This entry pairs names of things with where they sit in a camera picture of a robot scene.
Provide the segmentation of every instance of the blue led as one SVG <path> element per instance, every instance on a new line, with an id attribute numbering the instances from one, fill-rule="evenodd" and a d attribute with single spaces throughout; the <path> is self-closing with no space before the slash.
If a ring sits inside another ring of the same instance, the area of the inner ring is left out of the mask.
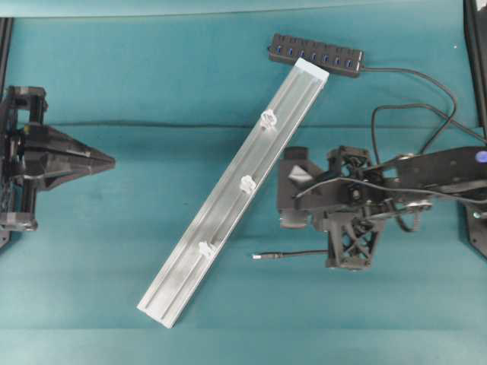
<path id="1" fill-rule="evenodd" d="M 479 151 L 475 155 L 477 162 L 486 163 L 487 162 L 487 151 Z"/>

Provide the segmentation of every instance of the black plastic housing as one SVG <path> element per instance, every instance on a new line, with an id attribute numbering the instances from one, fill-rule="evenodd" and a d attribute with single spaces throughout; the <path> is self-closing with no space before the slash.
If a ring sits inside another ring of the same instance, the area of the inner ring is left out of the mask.
<path id="1" fill-rule="evenodd" d="M 476 0 L 464 0 L 463 25 L 477 111 L 487 133 L 487 8 L 477 10 Z"/>
<path id="2" fill-rule="evenodd" d="M 314 40 L 304 40 L 295 36 L 274 34 L 269 47 L 271 61 L 293 65 L 299 58 L 338 74 L 356 78 L 360 74 L 364 53 L 360 49 L 350 49 Z"/>

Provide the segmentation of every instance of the black cable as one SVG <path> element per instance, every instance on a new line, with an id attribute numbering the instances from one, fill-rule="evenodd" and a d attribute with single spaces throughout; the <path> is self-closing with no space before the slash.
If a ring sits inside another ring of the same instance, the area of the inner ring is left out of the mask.
<path id="1" fill-rule="evenodd" d="M 423 154 L 430 146 L 431 144 L 436 140 L 436 138 L 450 125 L 451 120 L 455 116 L 455 113 L 457 112 L 457 98 L 453 95 L 453 93 L 443 85 L 441 82 L 433 79 L 431 76 L 428 76 L 426 74 L 423 74 L 422 72 L 416 71 L 416 70 L 411 70 L 408 68 L 371 68 L 371 67 L 363 67 L 362 71 L 366 72 L 399 72 L 399 73 L 406 73 L 406 74 L 412 74 L 415 75 L 419 78 L 423 78 L 426 81 L 431 82 L 433 85 L 436 87 L 440 88 L 443 92 L 446 93 L 451 98 L 451 101 L 453 102 L 454 108 L 451 112 L 451 114 L 448 116 L 446 122 L 426 141 L 425 145 L 419 150 L 419 154 Z"/>
<path id="2" fill-rule="evenodd" d="M 427 189 L 387 188 L 386 186 L 380 186 L 380 185 L 373 184 L 371 182 L 366 182 L 366 181 L 362 181 L 359 179 L 352 179 L 350 177 L 336 177 L 335 179 L 317 182 L 316 184 L 310 186 L 309 188 L 307 188 L 307 189 L 303 190 L 302 192 L 300 192 L 299 194 L 297 194 L 294 198 L 299 199 L 303 195 L 307 194 L 308 192 L 315 190 L 315 188 L 317 188 L 318 186 L 322 186 L 322 185 L 332 183 L 335 181 L 349 181 L 351 183 L 356 183 L 359 185 L 368 186 L 369 188 L 373 188 L 373 189 L 377 189 L 377 190 L 383 190 L 385 192 L 408 192 L 411 194 L 428 194 L 428 195 L 440 196 L 442 198 L 455 199 L 455 200 L 458 200 L 459 202 L 466 202 L 466 203 L 473 203 L 473 204 L 487 204 L 487 199 L 478 200 L 478 199 L 464 198 L 462 196 L 456 196 L 453 194 L 447 194 L 444 192 L 436 192 L 435 190 L 427 190 Z"/>
<path id="3" fill-rule="evenodd" d="M 294 251 L 294 252 L 261 252 L 252 255 L 254 260 L 262 259 L 285 259 L 292 256 L 309 256 L 309 255 L 324 255 L 327 254 L 327 249 L 310 249 L 307 251 Z"/>
<path id="4" fill-rule="evenodd" d="M 438 116 L 440 116 L 443 119 L 448 118 L 448 115 L 443 113 L 437 107 L 432 106 L 430 104 L 426 104 L 426 103 L 412 103 L 412 104 L 403 104 L 403 105 L 381 105 L 381 106 L 378 106 L 377 108 L 374 109 L 374 111 L 372 112 L 372 118 L 371 118 L 371 134 L 372 134 L 372 146 L 374 148 L 374 155 L 375 155 L 375 160 L 377 161 L 377 164 L 380 164 L 379 151 L 378 151 L 378 147 L 377 147 L 377 137 L 375 134 L 375 125 L 376 125 L 375 119 L 376 119 L 377 112 L 379 112 L 381 110 L 400 110 L 400 109 L 417 109 L 417 108 L 431 110 L 432 112 L 436 113 Z M 456 126 L 462 132 L 465 132 L 468 135 L 478 139 L 482 143 L 487 144 L 487 139 L 483 138 L 478 133 L 475 133 L 474 131 L 472 131 L 471 129 L 467 128 L 466 126 L 460 124 L 459 122 L 457 122 L 454 119 L 452 119 L 450 122 L 452 125 Z"/>

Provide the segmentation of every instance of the metal bar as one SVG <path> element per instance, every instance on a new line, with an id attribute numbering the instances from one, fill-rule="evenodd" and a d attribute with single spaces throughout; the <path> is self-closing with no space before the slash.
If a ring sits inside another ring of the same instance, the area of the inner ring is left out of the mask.
<path id="1" fill-rule="evenodd" d="M 5 74 L 7 71 L 8 50 L 14 19 L 11 17 L 0 18 L 0 100 L 3 97 L 5 87 Z"/>
<path id="2" fill-rule="evenodd" d="M 142 312 L 173 326 L 327 78 L 296 62 L 138 304 Z"/>

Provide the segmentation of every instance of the table surface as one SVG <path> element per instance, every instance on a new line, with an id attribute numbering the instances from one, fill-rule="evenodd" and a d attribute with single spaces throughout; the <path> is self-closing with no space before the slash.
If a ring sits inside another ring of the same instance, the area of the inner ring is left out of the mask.
<path id="1" fill-rule="evenodd" d="M 46 123 L 117 166 L 40 194 L 39 230 L 0 250 L 0 363 L 484 364 L 487 265 L 455 203 L 435 202 L 417 233 L 389 222 L 370 271 L 326 270 L 319 256 L 254 262 L 326 242 L 279 227 L 276 169 L 173 329 L 135 308 L 290 70 L 267 59 L 274 32 L 429 73 L 475 127 L 461 2 L 439 4 L 17 19 L 7 83 L 45 87 Z M 420 100 L 451 108 L 409 76 L 331 75 L 290 145 L 325 166 L 340 144 L 371 148 L 375 106 Z M 440 120 L 378 122 L 385 159 L 417 151 Z M 451 129 L 432 151 L 463 145 L 477 142 Z"/>

